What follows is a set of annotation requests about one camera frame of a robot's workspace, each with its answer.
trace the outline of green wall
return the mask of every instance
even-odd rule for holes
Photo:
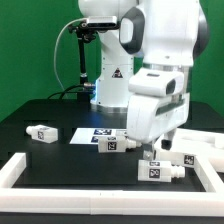
[[[192,99],[209,103],[224,115],[224,1],[201,0],[211,40],[192,74]],[[56,38],[81,14],[78,0],[0,0],[0,120],[26,101],[60,91],[53,72]],[[100,73],[100,43],[86,46],[90,81]],[[137,70],[141,61],[136,60]],[[77,39],[67,32],[58,52],[58,71],[65,87],[78,83]]]

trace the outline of table surface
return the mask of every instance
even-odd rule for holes
[[[34,141],[25,132],[30,125],[43,124],[59,129],[52,144]],[[142,149],[128,153],[99,154],[96,145],[69,144],[77,128],[124,129],[126,115],[93,112],[88,103],[75,100],[31,100],[0,123],[0,167],[15,152],[26,152],[28,167],[15,188],[103,189],[150,191],[204,191],[192,169],[186,178],[171,183],[137,181],[137,164]],[[192,102],[184,128],[224,132],[224,119],[211,107]],[[57,214],[0,213],[3,223],[223,223],[223,218],[159,216],[88,216]]]

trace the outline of black cable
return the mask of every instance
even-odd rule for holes
[[[81,38],[78,38],[78,44],[79,44],[80,72],[81,74],[86,74],[85,49],[84,49],[84,42]]]
[[[67,89],[65,89],[65,91],[62,92],[59,99],[61,100],[68,91],[75,89],[75,88],[79,88],[79,87],[84,87],[84,85],[83,84],[82,85],[73,85],[73,86],[68,87]]]
[[[53,96],[56,96],[56,95],[61,95],[63,92],[57,92],[57,93],[53,93],[53,94],[51,94],[47,99],[49,100],[51,97],[53,97]],[[66,94],[67,93],[73,93],[73,94],[75,94],[75,93],[79,93],[78,91],[76,91],[76,92],[66,92]]]

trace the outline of white frame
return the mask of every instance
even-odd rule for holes
[[[205,193],[12,188],[25,168],[26,154],[16,153],[0,171],[0,212],[224,217],[224,184],[200,156],[194,169]]]

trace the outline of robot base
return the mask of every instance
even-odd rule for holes
[[[96,101],[93,99],[91,100],[91,110],[102,112],[105,114],[125,114],[127,113],[127,107],[108,107],[105,105],[97,104]]]

